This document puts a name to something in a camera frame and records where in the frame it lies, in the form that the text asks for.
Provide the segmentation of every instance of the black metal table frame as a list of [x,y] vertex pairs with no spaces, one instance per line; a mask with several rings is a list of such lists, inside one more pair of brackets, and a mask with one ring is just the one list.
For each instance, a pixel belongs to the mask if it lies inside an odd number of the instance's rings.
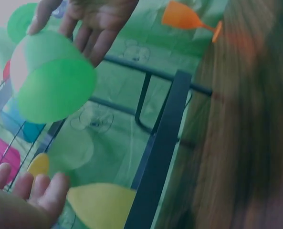
[[[145,74],[136,110],[96,97],[91,97],[89,100],[125,114],[133,115],[136,124],[150,134],[131,186],[132,189],[136,190],[136,197],[124,228],[149,229],[158,207],[175,145],[179,140],[178,132],[186,107],[188,92],[189,90],[194,90],[211,97],[212,90],[191,83],[192,75],[183,71],[177,71],[175,75],[171,75],[113,56],[106,56],[105,61]],[[151,128],[142,123],[140,115],[152,76],[170,81],[171,87],[162,104],[156,122]],[[48,151],[64,122],[65,119],[53,123],[35,156],[38,153]]]

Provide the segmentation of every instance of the hand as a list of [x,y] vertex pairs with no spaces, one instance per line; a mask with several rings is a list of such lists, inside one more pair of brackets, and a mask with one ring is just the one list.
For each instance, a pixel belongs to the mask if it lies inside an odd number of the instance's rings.
[[50,181],[39,175],[32,188],[33,176],[25,173],[9,194],[1,189],[10,171],[9,164],[0,165],[0,229],[50,229],[63,210],[69,188],[67,178],[56,174]]
[[[42,30],[62,0],[41,0],[29,34]],[[112,46],[138,0],[69,0],[59,32],[70,38],[79,20],[76,47],[96,67]]]

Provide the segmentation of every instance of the green plastic cup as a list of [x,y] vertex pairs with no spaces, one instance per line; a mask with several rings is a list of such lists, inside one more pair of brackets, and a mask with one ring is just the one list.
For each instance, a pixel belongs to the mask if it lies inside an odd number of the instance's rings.
[[20,115],[36,124],[73,114],[97,82],[94,67],[69,39],[53,31],[26,36],[17,45],[10,78]]
[[18,7],[10,16],[7,32],[10,39],[18,44],[25,36],[28,26],[31,24],[37,3],[27,3]]

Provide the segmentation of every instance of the finger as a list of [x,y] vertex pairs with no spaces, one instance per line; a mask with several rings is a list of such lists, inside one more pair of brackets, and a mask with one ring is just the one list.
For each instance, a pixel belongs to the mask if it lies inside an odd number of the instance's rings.
[[7,184],[11,172],[11,166],[8,163],[2,163],[0,165],[0,189],[3,189]]
[[31,198],[38,199],[42,197],[50,184],[50,178],[47,175],[40,174],[36,177]]
[[87,45],[85,46],[84,50],[83,50],[83,55],[88,58],[91,51],[94,48],[94,45],[96,44],[99,36],[101,34],[101,31],[99,30],[95,30],[93,31],[93,33],[90,35],[88,41],[87,41]]
[[112,46],[117,35],[117,31],[104,30],[101,32],[89,56],[89,60],[94,65],[94,67],[98,66],[99,63],[103,60],[105,54]]
[[63,34],[64,36],[70,38],[72,33],[78,23],[78,20],[72,18],[68,11],[66,10],[61,25],[59,27],[59,33]]
[[16,181],[13,194],[22,199],[29,199],[33,183],[33,175],[29,172],[24,173]]
[[33,35],[41,31],[49,21],[52,12],[60,6],[61,2],[62,0],[41,0],[27,33]]
[[38,205],[48,213],[52,224],[62,213],[68,189],[68,178],[64,174],[57,173],[52,178],[45,194],[38,200]]
[[92,29],[89,26],[82,24],[78,34],[75,37],[74,44],[81,52],[85,49],[89,37],[92,35]]

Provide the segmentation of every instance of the orange plastic wine glass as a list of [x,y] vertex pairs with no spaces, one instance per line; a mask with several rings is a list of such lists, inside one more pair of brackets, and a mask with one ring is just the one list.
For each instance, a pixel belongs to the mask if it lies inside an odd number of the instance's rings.
[[175,28],[189,30],[203,27],[213,32],[212,42],[215,42],[221,32],[222,22],[219,21],[216,28],[204,24],[198,15],[187,5],[171,0],[165,9],[162,24]]

